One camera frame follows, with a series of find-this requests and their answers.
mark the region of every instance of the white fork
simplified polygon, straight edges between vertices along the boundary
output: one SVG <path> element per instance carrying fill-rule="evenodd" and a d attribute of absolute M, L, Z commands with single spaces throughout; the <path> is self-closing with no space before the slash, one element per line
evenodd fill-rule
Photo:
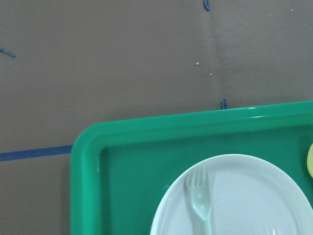
<path fill-rule="evenodd" d="M 211 191 L 208 166 L 197 166 L 185 179 L 185 196 L 194 235 L 212 235 Z"/>

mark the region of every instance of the cardboard surface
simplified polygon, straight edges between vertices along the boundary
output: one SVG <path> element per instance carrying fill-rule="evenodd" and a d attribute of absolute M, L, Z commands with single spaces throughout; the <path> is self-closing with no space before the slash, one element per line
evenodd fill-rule
<path fill-rule="evenodd" d="M 313 2 L 5 1 L 0 152 L 109 120 L 313 99 Z"/>
<path fill-rule="evenodd" d="M 0 235 L 69 234 L 69 154 L 1 162 Z"/>

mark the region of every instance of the plastic tray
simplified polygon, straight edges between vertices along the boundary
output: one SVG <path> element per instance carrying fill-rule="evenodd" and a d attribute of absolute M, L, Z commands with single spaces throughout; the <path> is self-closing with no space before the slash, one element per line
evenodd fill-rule
<path fill-rule="evenodd" d="M 71 234 L 148 235 L 171 183 L 220 154 L 265 159 L 288 173 L 313 205 L 306 167 L 313 101 L 104 122 L 71 153 Z"/>

